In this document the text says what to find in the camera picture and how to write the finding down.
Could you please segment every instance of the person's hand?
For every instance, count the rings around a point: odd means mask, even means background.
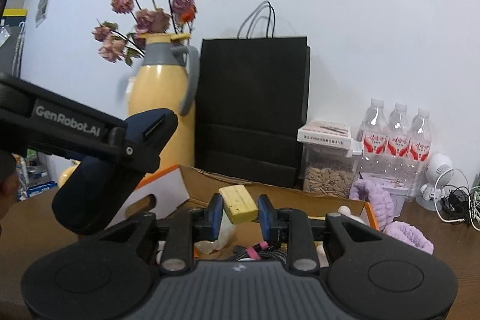
[[[0,220],[5,217],[13,203],[13,196],[18,189],[17,172],[13,172],[0,184]]]

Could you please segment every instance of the white container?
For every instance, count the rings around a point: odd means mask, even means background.
[[[392,197],[392,201],[395,206],[394,217],[400,216],[408,192],[405,184],[397,178],[392,178],[379,174],[369,174],[367,172],[362,172],[361,177],[362,179],[368,179],[374,183],[379,184],[380,186],[382,186],[383,190],[388,191],[390,193],[390,197]]]

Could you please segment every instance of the wooden table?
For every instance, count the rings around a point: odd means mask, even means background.
[[[480,318],[480,232],[465,223],[443,223],[436,212],[423,209],[416,202],[405,203],[398,219],[420,229],[433,243],[434,255],[457,275],[457,299],[447,320]]]
[[[52,212],[57,189],[12,206],[0,221],[0,319],[32,319],[20,293],[23,272],[35,260],[77,240]]]

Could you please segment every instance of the red label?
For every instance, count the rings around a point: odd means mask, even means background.
[[[392,156],[405,156],[409,150],[410,138],[407,136],[393,136],[388,139],[385,153]]]
[[[382,153],[387,143],[387,137],[381,133],[365,131],[363,133],[363,146],[365,152]]]
[[[424,162],[428,158],[429,152],[430,144],[425,141],[418,143],[412,141],[410,143],[409,158],[412,160],[420,160],[421,162]]]

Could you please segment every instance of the plastic bag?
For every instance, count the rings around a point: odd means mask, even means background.
[[[11,33],[8,26],[0,27],[0,47],[4,45],[4,43],[8,40],[10,36]]]
[[[223,211],[222,222],[220,224],[220,233],[218,240],[215,241],[199,241],[195,243],[195,247],[202,254],[211,254],[213,251],[221,250],[227,245],[229,240],[235,233],[235,225],[230,222],[229,217]]]

